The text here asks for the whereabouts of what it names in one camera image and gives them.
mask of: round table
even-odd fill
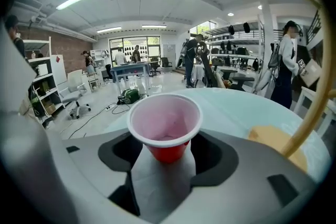
[[[273,125],[293,135],[302,119],[292,111],[269,99],[248,92],[221,88],[195,88],[174,91],[196,101],[203,110],[201,128],[247,138],[255,125]],[[127,128],[124,114],[104,131]],[[323,180],[331,158],[322,139],[313,131],[300,147],[307,158],[307,173],[316,181]]]

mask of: red plastic cup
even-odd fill
[[[158,161],[172,163],[182,157],[202,120],[202,111],[193,100],[167,93],[136,103],[128,113],[127,125]]]

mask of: brick wall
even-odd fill
[[[19,26],[18,32],[21,34],[22,39],[28,39],[27,27]],[[84,50],[92,50],[91,42],[34,27],[30,29],[29,39],[48,40],[49,36],[51,37],[51,54],[63,55],[66,74],[78,69],[85,70],[85,60],[80,54]],[[41,53],[46,56],[48,50],[49,47],[45,45]],[[31,58],[30,55],[30,51],[26,52],[28,59]]]

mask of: cup rim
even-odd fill
[[[194,126],[194,128],[192,130],[190,130],[190,132],[188,132],[186,135],[183,135],[182,137],[176,138],[176,139],[172,139],[172,140],[166,140],[166,141],[158,141],[158,140],[151,140],[149,138],[145,138],[143,136],[141,136],[140,134],[138,134],[135,129],[132,127],[131,125],[131,118],[132,115],[135,111],[135,109],[144,101],[146,101],[148,98],[157,98],[157,97],[161,97],[161,96],[175,96],[175,97],[179,97],[182,98],[188,102],[193,103],[198,110],[198,114],[199,114],[199,121],[196,123],[196,125]],[[127,115],[127,127],[130,131],[130,133],[139,141],[141,141],[143,144],[147,145],[147,146],[154,146],[154,147],[173,147],[173,146],[179,146],[182,145],[183,143],[189,141],[190,139],[192,139],[200,130],[201,128],[201,124],[203,121],[203,112],[201,110],[201,107],[191,98],[186,97],[184,95],[181,94],[177,94],[177,93],[160,93],[160,94],[155,94],[152,95],[150,97],[146,97],[142,100],[140,100],[139,102],[137,102],[134,106],[132,106],[132,108],[130,109],[128,115]]]

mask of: floor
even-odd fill
[[[150,78],[150,94],[185,89],[185,82],[182,82],[183,77],[184,76],[179,73],[171,72],[158,74],[157,76]],[[144,93],[143,78],[130,77],[128,84],[128,88],[136,88],[139,90],[139,93]],[[121,86],[122,90],[126,89],[123,79],[121,80]],[[199,81],[197,87],[204,87],[204,85],[201,81]],[[248,92],[251,91],[251,87],[249,86],[244,85],[243,88]],[[69,111],[74,108],[75,105],[68,105],[65,109],[57,112],[54,117],[54,126],[52,126],[49,130],[59,133],[64,140],[101,134],[111,124],[111,122],[125,114],[129,109],[129,107],[126,105],[120,105],[113,110],[113,108],[116,106],[113,103],[117,102],[118,95],[119,93],[116,84],[112,82],[109,84],[102,84],[101,88],[96,89],[93,93],[87,93],[79,100],[80,104],[87,103],[91,106],[90,112],[86,109],[83,109],[80,111],[81,118],[78,120],[73,120],[69,116]],[[113,104],[112,109],[106,111],[105,107],[109,104]],[[296,102],[293,100],[291,110],[294,109],[295,104]],[[299,111],[300,117],[303,118],[305,116],[309,104],[309,101],[306,101],[303,104],[305,107],[303,106]],[[332,157],[335,156],[336,151],[335,133],[336,124],[334,123],[330,125],[326,134],[322,138]]]

